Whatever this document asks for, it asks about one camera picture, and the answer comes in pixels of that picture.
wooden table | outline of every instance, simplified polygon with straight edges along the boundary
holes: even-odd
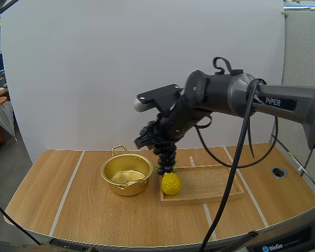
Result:
[[[255,144],[256,159],[269,144]],[[230,163],[235,147],[211,148]],[[157,166],[152,151],[133,151]],[[248,146],[240,163],[254,159]],[[44,152],[30,169],[6,211],[22,227],[50,237],[116,246],[168,246],[200,243],[219,203],[160,206],[159,177],[150,177],[146,190],[136,196],[119,196],[100,175],[111,151]],[[178,150],[178,166],[217,164],[204,149]],[[284,167],[288,177],[276,179],[273,167]],[[228,201],[213,239],[261,229],[301,214],[315,206],[315,195],[285,157],[274,149],[259,164],[240,169],[246,196]]]

pot handle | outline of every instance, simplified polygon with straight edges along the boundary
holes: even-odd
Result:
[[[131,186],[131,185],[135,185],[135,184],[145,184],[145,181],[142,180],[142,179],[139,179],[139,180],[133,180],[133,181],[129,181],[126,183],[126,185],[118,185],[118,187],[120,189],[126,189],[127,187]]]
[[[113,147],[113,149],[112,149],[112,156],[115,156],[114,150],[117,149],[117,148],[123,148],[123,149],[125,150],[125,152],[127,153],[127,149],[126,149],[125,145],[116,145],[116,146]]]

cable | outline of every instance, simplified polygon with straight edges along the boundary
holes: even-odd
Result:
[[[253,103],[253,97],[256,93],[256,89],[257,89],[257,86],[258,84],[260,83],[260,80],[259,79],[254,79],[251,81],[250,83],[250,86],[251,86],[251,89],[250,89],[250,97],[252,97],[252,99],[248,99],[247,100],[247,104],[246,104],[246,111],[245,111],[245,116],[244,116],[244,120],[243,120],[243,125],[241,126],[241,131],[240,131],[240,135],[239,135],[239,139],[238,139],[238,144],[237,144],[237,149],[236,149],[236,153],[235,153],[235,156],[233,158],[233,162],[232,162],[232,165],[231,165],[231,170],[230,170],[230,173],[229,173],[229,177],[227,179],[227,183],[226,183],[226,187],[225,187],[225,190],[224,190],[224,194],[223,194],[223,197],[222,197],[222,201],[220,202],[220,205],[219,205],[219,208],[218,208],[218,211],[217,211],[217,214],[215,216],[215,219],[214,221],[212,222],[203,242],[202,242],[202,245],[199,249],[199,252],[203,252],[204,251],[204,248],[207,244],[207,242],[209,241],[210,239],[210,236],[211,234],[213,233],[213,231],[215,230],[221,216],[222,216],[222,213],[224,211],[224,208],[225,208],[225,205],[227,203],[227,199],[229,197],[229,194],[230,194],[230,191],[231,191],[231,187],[232,187],[232,184],[233,184],[233,180],[234,180],[234,177],[235,177],[235,174],[236,174],[236,170],[237,170],[237,167],[238,167],[238,162],[239,162],[239,159],[240,159],[240,155],[242,153],[242,149],[243,149],[243,146],[244,146],[244,140],[245,140],[245,136],[246,136],[246,133],[247,133],[247,127],[248,127],[248,122],[250,120],[250,116],[251,116],[251,111],[252,111],[252,103]]]
[[[306,162],[305,162],[303,168],[306,168],[306,167],[307,167],[307,165],[308,165],[308,163],[309,163],[309,160],[310,160],[310,157],[311,157],[311,155],[312,155],[312,153],[313,153],[313,150],[311,150],[311,151],[309,152],[308,157],[307,157],[307,160],[306,160]]]
[[[304,169],[302,170],[302,173],[301,173],[301,177],[302,177],[302,175],[303,175],[303,173],[304,173],[304,171],[305,171],[305,169],[306,169],[306,167],[307,167],[307,165],[308,165],[308,162],[309,162],[309,160],[310,160],[310,157],[311,157],[311,155],[312,155],[312,153],[313,153],[313,150],[309,151],[307,160],[306,160],[305,164],[302,165],[301,162],[300,162],[299,160],[297,160],[297,158],[293,155],[293,153],[291,153],[291,152],[289,151],[289,149],[288,149],[279,139],[277,139],[277,141],[278,141],[278,144],[280,144],[280,146],[287,152],[287,154],[298,164],[298,166],[299,166],[299,171],[300,171],[302,168],[304,168]]]
[[[6,4],[5,6],[3,6],[0,9],[0,15],[5,12],[6,10],[8,10],[10,7],[12,7],[14,4],[16,4],[19,0],[12,0],[10,1],[8,4]]]
[[[34,242],[36,242],[37,245],[42,245],[34,236],[32,236],[30,233],[28,233],[23,227],[21,227],[19,224],[17,224],[6,212],[0,207],[0,212],[11,222],[16,226],[18,229],[20,229],[23,233],[28,235]]]
[[[268,156],[268,154],[273,150],[273,148],[274,148],[274,146],[275,146],[275,143],[276,143],[276,141],[277,141],[277,137],[278,137],[278,127],[279,127],[279,125],[278,125],[278,118],[275,117],[275,136],[274,136],[274,141],[273,141],[271,147],[269,148],[269,150],[265,153],[264,156],[262,156],[262,157],[261,157],[260,159],[258,159],[257,161],[255,161],[255,162],[253,162],[253,163],[250,163],[250,164],[245,164],[245,165],[237,166],[238,169],[250,167],[250,166],[253,166],[253,165],[257,164],[257,163],[260,163],[262,160],[265,159],[265,157]],[[209,148],[206,146],[206,144],[205,144],[205,142],[204,142],[204,140],[203,140],[202,134],[201,134],[201,132],[200,132],[198,126],[195,125],[195,128],[196,128],[196,131],[197,131],[199,140],[201,141],[201,143],[202,143],[204,149],[206,150],[206,152],[207,152],[214,160],[216,160],[218,163],[220,163],[220,164],[222,164],[222,165],[224,165],[224,166],[226,166],[226,167],[231,168],[232,165],[227,164],[227,163],[224,163],[223,161],[221,161],[219,158],[217,158],[217,157],[209,150]]]

yellow pineapple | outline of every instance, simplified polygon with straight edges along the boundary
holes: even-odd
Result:
[[[180,178],[175,173],[165,173],[161,183],[162,191],[167,195],[174,195],[181,190]]]

gold pot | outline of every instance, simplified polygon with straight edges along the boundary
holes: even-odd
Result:
[[[114,154],[116,148],[124,148],[124,154]],[[112,157],[101,166],[101,175],[115,193],[132,196],[145,190],[153,172],[152,162],[144,156],[128,153],[124,145],[112,149]]]

